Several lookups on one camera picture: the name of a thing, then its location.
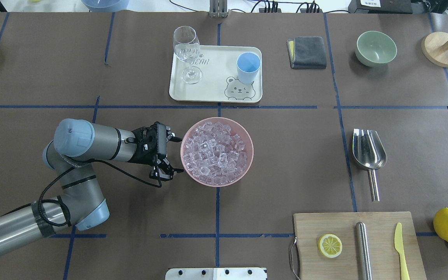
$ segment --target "cutting board handle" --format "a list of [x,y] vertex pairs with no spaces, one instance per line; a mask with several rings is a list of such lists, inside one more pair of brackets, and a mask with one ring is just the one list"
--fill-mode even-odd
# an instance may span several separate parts
[[[296,247],[297,245],[297,237],[295,236],[295,239],[293,240],[293,243],[291,244],[290,247],[290,269],[293,272],[293,274],[295,275],[295,277],[297,278],[297,280],[301,280],[300,277],[297,275],[297,273],[295,272],[295,269],[293,268],[293,247]],[[298,248],[297,248],[297,264],[300,267],[300,257],[298,256]]]

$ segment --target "wine glass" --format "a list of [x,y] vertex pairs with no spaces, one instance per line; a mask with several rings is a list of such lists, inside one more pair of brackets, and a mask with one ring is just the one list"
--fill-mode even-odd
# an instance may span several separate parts
[[200,54],[200,42],[196,31],[191,26],[180,26],[174,31],[174,53],[182,62],[188,64],[183,70],[181,77],[183,81],[192,85],[201,80],[201,69],[192,66],[192,62],[198,58]]

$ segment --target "light blue joint cap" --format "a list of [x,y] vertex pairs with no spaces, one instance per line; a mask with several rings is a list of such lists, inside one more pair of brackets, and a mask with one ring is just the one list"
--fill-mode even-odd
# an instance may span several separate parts
[[84,119],[64,119],[55,130],[55,150],[75,157],[84,154],[95,138],[93,125]]
[[107,200],[103,199],[103,202],[101,202],[96,209],[89,213],[86,218],[75,225],[75,227],[77,227],[80,231],[87,230],[105,222],[109,216],[110,211],[108,211]]

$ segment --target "wooden cutting board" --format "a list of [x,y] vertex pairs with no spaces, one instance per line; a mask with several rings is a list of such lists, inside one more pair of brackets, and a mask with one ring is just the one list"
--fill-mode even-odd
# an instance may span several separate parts
[[[367,227],[372,276],[375,280],[399,280],[399,254],[393,245],[398,222],[402,224],[404,252],[411,280],[426,280],[423,260],[410,212],[305,213],[294,214],[302,280],[359,280],[359,254],[355,224]],[[343,250],[330,259],[318,250],[324,234],[341,239]]]

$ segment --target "wooden base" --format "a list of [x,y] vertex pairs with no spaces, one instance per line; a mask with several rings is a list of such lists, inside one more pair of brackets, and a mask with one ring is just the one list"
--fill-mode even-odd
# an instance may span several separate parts
[[448,33],[433,32],[421,42],[421,49],[426,58],[441,67],[448,67],[448,50],[442,46],[448,41]]

